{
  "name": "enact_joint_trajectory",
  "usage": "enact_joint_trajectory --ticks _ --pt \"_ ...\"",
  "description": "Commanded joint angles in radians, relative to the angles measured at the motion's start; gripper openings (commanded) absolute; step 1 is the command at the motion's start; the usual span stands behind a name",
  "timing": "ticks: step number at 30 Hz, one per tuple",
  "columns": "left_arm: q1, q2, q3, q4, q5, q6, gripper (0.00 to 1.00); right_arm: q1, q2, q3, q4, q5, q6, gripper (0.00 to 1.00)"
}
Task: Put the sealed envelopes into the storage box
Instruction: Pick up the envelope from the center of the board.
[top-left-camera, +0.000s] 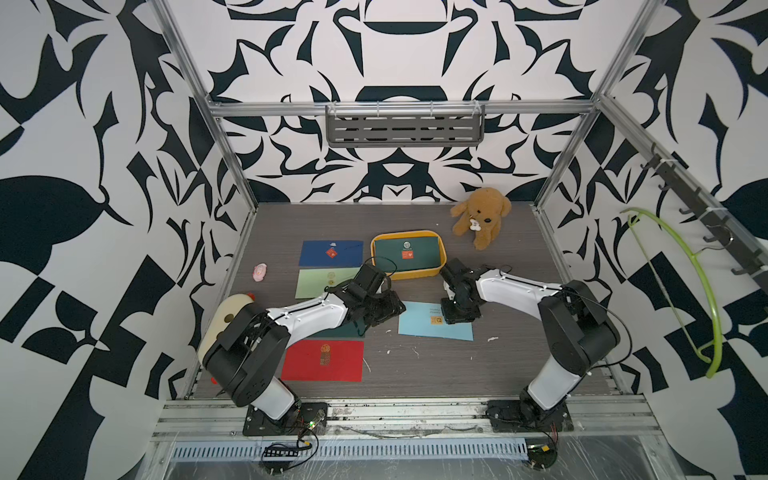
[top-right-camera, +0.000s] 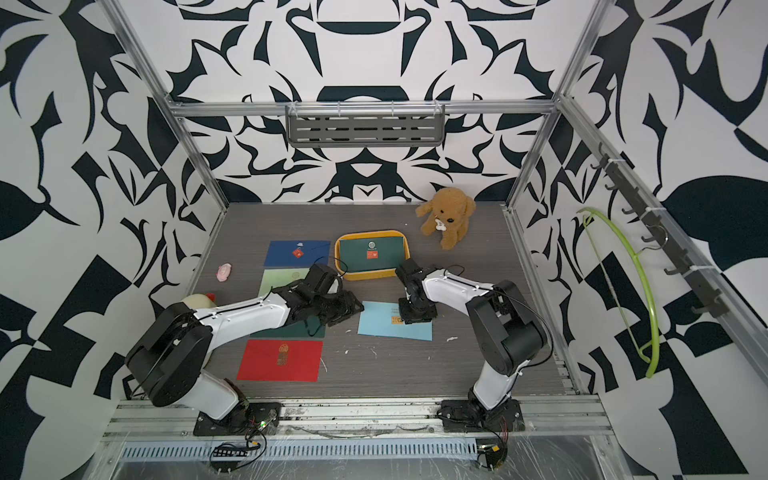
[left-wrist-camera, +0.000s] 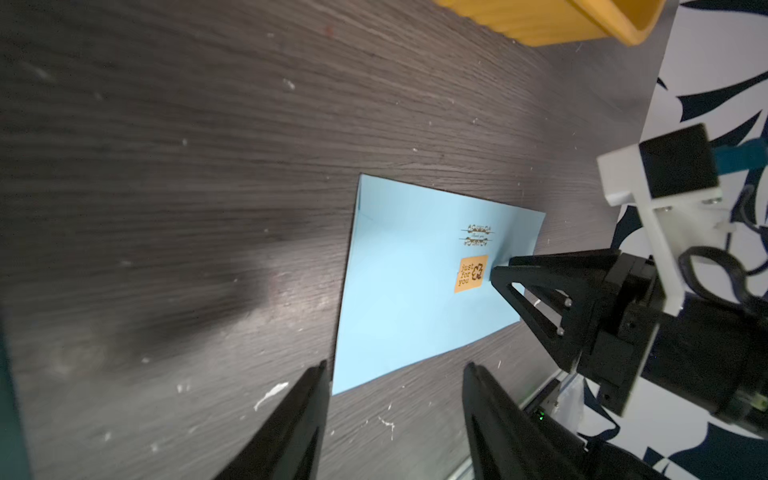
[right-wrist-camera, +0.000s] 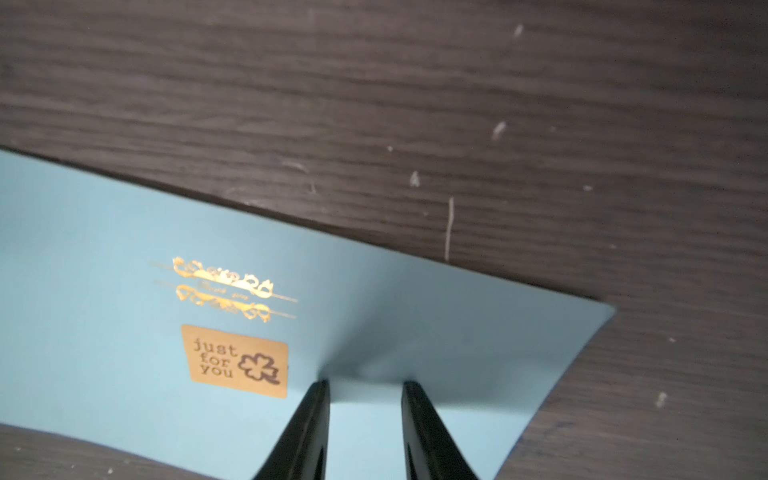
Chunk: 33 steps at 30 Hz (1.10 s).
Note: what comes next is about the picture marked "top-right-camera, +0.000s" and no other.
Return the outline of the light blue envelope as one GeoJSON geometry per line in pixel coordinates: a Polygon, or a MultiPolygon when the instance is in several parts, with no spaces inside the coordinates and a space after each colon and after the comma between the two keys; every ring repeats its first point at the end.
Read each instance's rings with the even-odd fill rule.
{"type": "Polygon", "coordinates": [[[366,336],[402,338],[431,341],[432,325],[427,323],[406,324],[397,303],[364,301],[357,333],[366,336]]]}

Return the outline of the red envelope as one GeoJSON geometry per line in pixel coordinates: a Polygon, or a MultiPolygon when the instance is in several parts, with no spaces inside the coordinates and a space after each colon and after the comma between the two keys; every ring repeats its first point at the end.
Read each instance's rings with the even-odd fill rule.
{"type": "Polygon", "coordinates": [[[260,382],[316,382],[323,343],[307,340],[249,340],[237,379],[260,382]]]}

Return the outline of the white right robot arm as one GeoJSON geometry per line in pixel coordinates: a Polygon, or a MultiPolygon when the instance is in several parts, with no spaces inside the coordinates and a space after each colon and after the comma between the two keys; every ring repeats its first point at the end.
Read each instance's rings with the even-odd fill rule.
{"type": "Polygon", "coordinates": [[[538,313],[510,281],[471,281],[445,268],[422,268],[412,259],[395,273],[405,289],[398,300],[404,323],[430,322],[440,305],[470,319],[484,365],[468,395],[468,408],[475,417],[500,412],[518,377],[549,344],[551,335],[538,313]]]}

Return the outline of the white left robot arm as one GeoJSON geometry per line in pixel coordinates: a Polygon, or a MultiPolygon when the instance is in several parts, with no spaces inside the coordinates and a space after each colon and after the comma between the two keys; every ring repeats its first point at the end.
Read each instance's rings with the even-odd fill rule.
{"type": "Polygon", "coordinates": [[[231,382],[205,370],[215,349],[311,317],[333,326],[363,311],[332,267],[315,264],[303,279],[262,297],[203,309],[170,305],[129,350],[125,366],[154,406],[182,405],[216,423],[232,422],[248,409],[247,400],[231,382]]]}

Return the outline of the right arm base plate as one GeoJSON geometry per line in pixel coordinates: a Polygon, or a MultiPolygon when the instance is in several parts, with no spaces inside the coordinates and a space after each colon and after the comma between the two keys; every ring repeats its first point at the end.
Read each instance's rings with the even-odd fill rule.
{"type": "Polygon", "coordinates": [[[443,400],[436,412],[445,432],[451,433],[518,433],[526,430],[520,403],[514,399],[487,410],[475,398],[443,400]]]}

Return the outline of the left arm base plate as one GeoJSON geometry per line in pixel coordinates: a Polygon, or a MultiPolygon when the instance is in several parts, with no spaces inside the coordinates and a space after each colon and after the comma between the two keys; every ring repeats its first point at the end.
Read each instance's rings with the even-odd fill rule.
{"type": "Polygon", "coordinates": [[[280,402],[240,403],[221,420],[199,413],[193,429],[196,437],[244,436],[250,433],[269,433],[279,425],[283,404],[280,402]]]}

